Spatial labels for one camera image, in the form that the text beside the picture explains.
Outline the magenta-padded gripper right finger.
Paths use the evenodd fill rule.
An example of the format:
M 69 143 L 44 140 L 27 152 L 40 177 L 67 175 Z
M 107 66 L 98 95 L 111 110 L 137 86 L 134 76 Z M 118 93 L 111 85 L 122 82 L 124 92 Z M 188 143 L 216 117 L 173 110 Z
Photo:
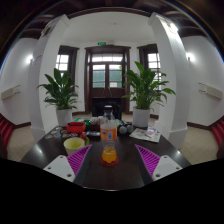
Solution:
M 182 169 L 182 167 L 168 155 L 159 156 L 140 145 L 135 145 L 135 147 L 153 181 L 160 180 Z

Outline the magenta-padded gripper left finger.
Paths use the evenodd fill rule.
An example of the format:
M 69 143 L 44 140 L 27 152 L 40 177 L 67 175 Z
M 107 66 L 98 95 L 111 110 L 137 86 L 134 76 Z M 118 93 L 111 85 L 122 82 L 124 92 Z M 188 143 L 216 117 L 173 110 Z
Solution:
M 69 182 L 73 182 L 90 148 L 91 146 L 88 145 L 68 156 L 59 155 L 44 170 Z

